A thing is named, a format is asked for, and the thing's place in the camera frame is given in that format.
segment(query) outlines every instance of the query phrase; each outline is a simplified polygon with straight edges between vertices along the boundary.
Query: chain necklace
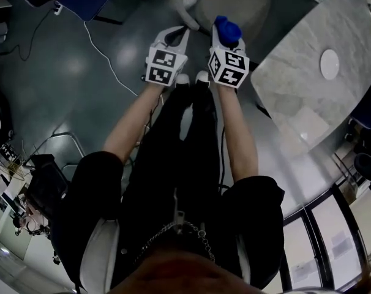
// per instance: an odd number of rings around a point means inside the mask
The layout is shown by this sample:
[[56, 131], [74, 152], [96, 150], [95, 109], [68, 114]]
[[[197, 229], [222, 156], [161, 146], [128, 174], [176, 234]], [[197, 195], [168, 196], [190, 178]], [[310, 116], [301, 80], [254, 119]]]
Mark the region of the chain necklace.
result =
[[[183, 225], [188, 225], [195, 233], [198, 234], [198, 238], [200, 238], [201, 241], [202, 241], [202, 243], [204, 244], [204, 249], [209, 254], [210, 260], [212, 262], [215, 262], [215, 257], [213, 255], [213, 253], [211, 252], [211, 247], [209, 245], [209, 242], [208, 242], [207, 238], [205, 237], [206, 236], [206, 232], [204, 230], [199, 230], [199, 228], [197, 226], [193, 225], [189, 221], [184, 221]], [[139, 253], [139, 255], [136, 257], [136, 259], [134, 261], [134, 265], [137, 264], [137, 262], [139, 261], [139, 259], [143, 256], [143, 254], [151, 246], [151, 244], [153, 243], [154, 240], [156, 240], [159, 236], [163, 235], [165, 232], [167, 232], [169, 229], [171, 229], [171, 228], [173, 228], [175, 226], [177, 226], [177, 223], [175, 221], [173, 221], [173, 222], [167, 224], [166, 226], [164, 226], [157, 234], [155, 234], [153, 237], [151, 237], [148, 240], [148, 242], [142, 247], [141, 252]]]

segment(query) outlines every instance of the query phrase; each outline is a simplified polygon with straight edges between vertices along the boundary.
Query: white marble tabletop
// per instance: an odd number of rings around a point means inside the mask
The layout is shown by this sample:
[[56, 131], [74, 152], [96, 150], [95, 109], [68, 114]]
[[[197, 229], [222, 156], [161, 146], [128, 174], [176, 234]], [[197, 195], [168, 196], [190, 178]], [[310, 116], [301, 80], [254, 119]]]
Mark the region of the white marble tabletop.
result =
[[[339, 57], [333, 80], [320, 71], [327, 50]], [[311, 150], [345, 120], [371, 84], [371, 12], [366, 0], [324, 0], [251, 75], [289, 148]]]

